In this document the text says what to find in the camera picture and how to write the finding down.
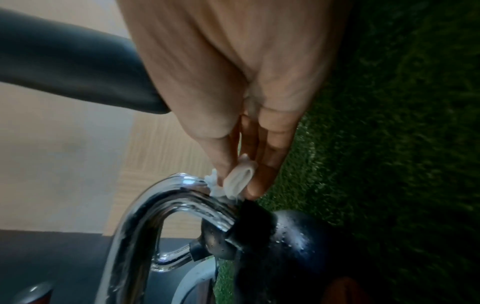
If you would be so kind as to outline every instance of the chrome handle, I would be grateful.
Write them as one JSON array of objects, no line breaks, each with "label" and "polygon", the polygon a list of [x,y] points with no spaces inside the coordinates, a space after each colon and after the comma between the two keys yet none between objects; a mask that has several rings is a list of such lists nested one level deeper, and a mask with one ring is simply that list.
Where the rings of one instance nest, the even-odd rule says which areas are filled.
[{"label": "chrome handle", "polygon": [[154,257],[169,215],[186,211],[228,231],[236,215],[225,203],[208,196],[209,192],[203,180],[181,173],[141,194],[123,215],[113,236],[95,304],[142,303],[151,268],[169,271],[191,260],[188,247]]}]

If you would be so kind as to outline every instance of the artificial grass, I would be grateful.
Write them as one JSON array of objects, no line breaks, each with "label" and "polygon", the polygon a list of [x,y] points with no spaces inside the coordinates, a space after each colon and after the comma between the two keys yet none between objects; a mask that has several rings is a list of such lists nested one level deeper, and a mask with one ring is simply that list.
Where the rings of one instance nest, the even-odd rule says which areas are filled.
[{"label": "artificial grass", "polygon": [[[480,302],[480,1],[357,2],[269,210],[350,231],[401,303]],[[232,302],[223,266],[219,304]]]}]

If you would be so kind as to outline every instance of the green artificial turf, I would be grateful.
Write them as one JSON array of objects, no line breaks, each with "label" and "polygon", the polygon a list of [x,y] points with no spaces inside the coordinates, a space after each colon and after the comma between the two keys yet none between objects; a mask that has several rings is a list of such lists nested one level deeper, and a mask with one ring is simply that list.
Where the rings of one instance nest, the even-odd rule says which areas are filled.
[{"label": "green artificial turf", "polygon": [[350,231],[396,302],[479,303],[479,103],[479,0],[359,1],[260,204]]}]

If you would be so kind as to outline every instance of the hand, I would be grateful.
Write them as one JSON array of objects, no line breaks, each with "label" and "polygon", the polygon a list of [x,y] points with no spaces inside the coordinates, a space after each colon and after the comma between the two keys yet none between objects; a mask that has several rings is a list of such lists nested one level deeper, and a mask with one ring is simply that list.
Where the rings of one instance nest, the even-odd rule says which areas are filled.
[{"label": "hand", "polygon": [[158,91],[221,185],[241,154],[273,184],[297,124],[333,66],[349,0],[118,0]]}]

